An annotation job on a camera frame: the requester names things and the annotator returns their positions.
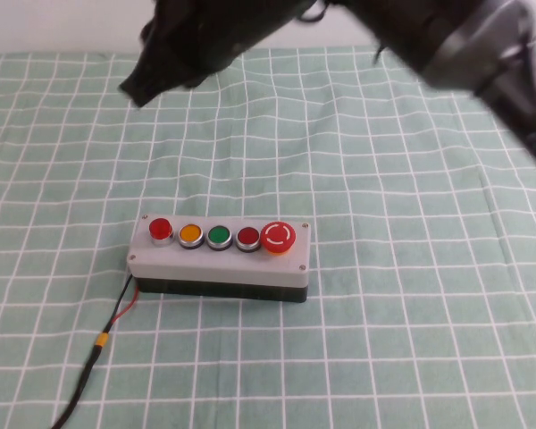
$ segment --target dark red button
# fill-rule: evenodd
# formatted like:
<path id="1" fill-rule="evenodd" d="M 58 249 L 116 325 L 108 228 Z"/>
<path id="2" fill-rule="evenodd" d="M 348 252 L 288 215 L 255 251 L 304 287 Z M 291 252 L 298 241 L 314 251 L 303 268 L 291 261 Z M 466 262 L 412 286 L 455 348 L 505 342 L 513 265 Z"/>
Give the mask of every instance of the dark red button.
<path id="1" fill-rule="evenodd" d="M 163 218 L 155 219 L 149 224 L 149 233 L 157 246 L 170 244 L 173 238 L 172 225 Z"/>
<path id="2" fill-rule="evenodd" d="M 254 252 L 260 248 L 260 233 L 249 226 L 242 228 L 236 237 L 236 244 L 243 252 Z"/>
<path id="3" fill-rule="evenodd" d="M 286 253 L 294 245 L 296 232 L 287 223 L 272 222 L 262 229 L 260 241 L 266 250 L 279 255 Z"/>

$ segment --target green button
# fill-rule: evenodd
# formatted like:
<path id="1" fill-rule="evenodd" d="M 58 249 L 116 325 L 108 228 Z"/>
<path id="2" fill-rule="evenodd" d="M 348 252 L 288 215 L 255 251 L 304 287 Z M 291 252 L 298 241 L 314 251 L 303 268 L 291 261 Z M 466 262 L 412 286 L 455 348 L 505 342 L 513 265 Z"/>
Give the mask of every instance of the green button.
<path id="1" fill-rule="evenodd" d="M 206 235 L 208 245 L 214 250 L 225 250 L 232 244 L 232 234 L 225 226 L 215 226 Z"/>

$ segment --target tablecloth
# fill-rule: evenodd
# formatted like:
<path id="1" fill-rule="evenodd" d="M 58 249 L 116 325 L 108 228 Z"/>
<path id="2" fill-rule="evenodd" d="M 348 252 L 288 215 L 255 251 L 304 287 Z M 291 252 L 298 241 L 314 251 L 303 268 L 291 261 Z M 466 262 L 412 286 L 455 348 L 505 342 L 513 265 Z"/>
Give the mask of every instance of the tablecloth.
<path id="1" fill-rule="evenodd" d="M 373 54 L 254 49 L 140 110 L 136 56 L 0 56 L 0 429 L 62 412 L 145 213 L 309 222 L 308 300 L 143 294 L 68 428 L 536 428 L 536 163 Z"/>

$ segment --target black box base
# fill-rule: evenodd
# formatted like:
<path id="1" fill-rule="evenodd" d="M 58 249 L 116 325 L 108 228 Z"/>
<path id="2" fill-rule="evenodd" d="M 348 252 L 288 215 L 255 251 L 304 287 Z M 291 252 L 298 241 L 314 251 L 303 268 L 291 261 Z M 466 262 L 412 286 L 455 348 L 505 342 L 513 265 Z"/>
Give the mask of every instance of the black box base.
<path id="1" fill-rule="evenodd" d="M 267 301 L 305 302 L 307 285 L 304 288 L 258 286 L 255 284 L 187 282 L 163 279 L 139 279 L 135 277 L 139 291 L 144 293 L 167 293 L 197 297 L 220 297 L 237 299 L 260 299 Z"/>

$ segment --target yellow button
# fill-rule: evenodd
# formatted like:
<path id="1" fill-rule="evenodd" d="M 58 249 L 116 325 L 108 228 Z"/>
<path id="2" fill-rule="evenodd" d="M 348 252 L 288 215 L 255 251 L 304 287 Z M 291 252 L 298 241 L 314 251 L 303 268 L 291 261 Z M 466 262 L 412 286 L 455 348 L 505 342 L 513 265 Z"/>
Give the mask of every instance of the yellow button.
<path id="1" fill-rule="evenodd" d="M 203 230 L 194 224 L 184 226 L 179 232 L 179 242 L 184 248 L 197 248 L 203 240 Z"/>

